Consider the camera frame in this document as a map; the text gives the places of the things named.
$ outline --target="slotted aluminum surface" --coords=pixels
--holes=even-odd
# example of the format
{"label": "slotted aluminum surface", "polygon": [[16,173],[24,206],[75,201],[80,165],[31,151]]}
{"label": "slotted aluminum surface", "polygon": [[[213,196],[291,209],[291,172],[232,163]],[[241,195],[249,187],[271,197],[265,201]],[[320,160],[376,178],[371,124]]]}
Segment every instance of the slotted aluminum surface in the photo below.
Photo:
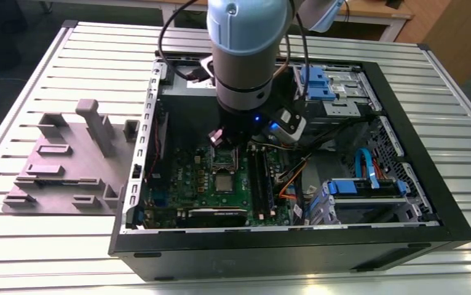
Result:
{"label": "slotted aluminum surface", "polygon": [[[75,29],[63,28],[1,124],[0,291],[414,294],[427,286],[442,293],[471,294],[471,243],[379,273],[145,284],[119,259],[108,257],[112,216],[1,213],[4,193],[40,135],[33,125],[43,112],[63,112],[69,122],[81,122],[73,113],[76,101],[95,98],[112,123],[139,118],[157,35],[159,28],[147,26],[79,23]],[[299,37],[292,36],[291,43],[300,57]],[[412,44],[319,38],[308,44],[312,58],[379,63],[471,224],[471,105],[434,56]],[[209,52],[204,30],[171,29],[164,45],[167,51]]]}

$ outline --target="open computer tower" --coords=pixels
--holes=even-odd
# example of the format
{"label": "open computer tower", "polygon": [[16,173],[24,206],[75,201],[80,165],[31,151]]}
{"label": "open computer tower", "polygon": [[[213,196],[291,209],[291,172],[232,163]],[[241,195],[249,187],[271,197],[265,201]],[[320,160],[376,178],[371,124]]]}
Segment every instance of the open computer tower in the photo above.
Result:
{"label": "open computer tower", "polygon": [[[172,63],[185,72],[199,58]],[[269,135],[212,149],[211,81],[185,81],[153,62],[109,246],[144,280],[384,270],[471,241],[378,64],[313,59],[309,70],[305,98],[295,60],[269,98],[304,115],[300,146],[327,137],[296,165],[297,146]]]}

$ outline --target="green circuit board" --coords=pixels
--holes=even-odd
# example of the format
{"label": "green circuit board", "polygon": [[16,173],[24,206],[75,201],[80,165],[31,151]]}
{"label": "green circuit board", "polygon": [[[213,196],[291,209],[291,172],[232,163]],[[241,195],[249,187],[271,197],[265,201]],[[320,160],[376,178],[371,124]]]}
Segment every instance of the green circuit board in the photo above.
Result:
{"label": "green circuit board", "polygon": [[[165,208],[232,208],[248,212],[248,226],[288,224],[288,208],[277,206],[275,216],[255,218],[248,179],[247,151],[212,151],[209,146],[196,149],[176,149],[172,158],[169,188],[165,192],[148,191],[148,200],[165,199]],[[267,150],[268,169],[280,171],[280,156],[276,149]],[[157,228],[176,226],[175,211],[161,210],[155,216]]]}

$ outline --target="gray plastic peg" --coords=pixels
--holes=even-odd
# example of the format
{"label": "gray plastic peg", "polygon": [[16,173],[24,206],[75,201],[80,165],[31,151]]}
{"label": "gray plastic peg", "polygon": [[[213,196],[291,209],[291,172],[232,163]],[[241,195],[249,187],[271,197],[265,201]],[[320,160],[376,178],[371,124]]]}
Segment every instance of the gray plastic peg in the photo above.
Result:
{"label": "gray plastic peg", "polygon": [[113,155],[112,140],[104,128],[103,120],[97,113],[97,108],[99,103],[96,100],[79,100],[75,113],[87,121],[91,137],[97,142],[103,156],[111,157]]}

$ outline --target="ram slot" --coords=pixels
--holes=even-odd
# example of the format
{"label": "ram slot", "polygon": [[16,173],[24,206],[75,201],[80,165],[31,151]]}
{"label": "ram slot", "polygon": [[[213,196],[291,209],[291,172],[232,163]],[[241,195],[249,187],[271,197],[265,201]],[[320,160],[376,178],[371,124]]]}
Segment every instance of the ram slot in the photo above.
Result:
{"label": "ram slot", "polygon": [[253,215],[255,218],[263,219],[271,216],[269,208],[273,206],[273,203],[269,204],[269,199],[273,198],[272,184],[263,151],[252,151],[248,154],[248,165]]}
{"label": "ram slot", "polygon": [[272,191],[272,172],[268,170],[268,159],[267,159],[267,153],[260,152],[260,158],[261,158],[261,163],[264,166],[264,171],[263,171],[263,182],[265,185],[265,195],[263,196],[263,199],[265,201],[265,208],[267,208],[267,214],[271,215],[273,211],[273,191]]}

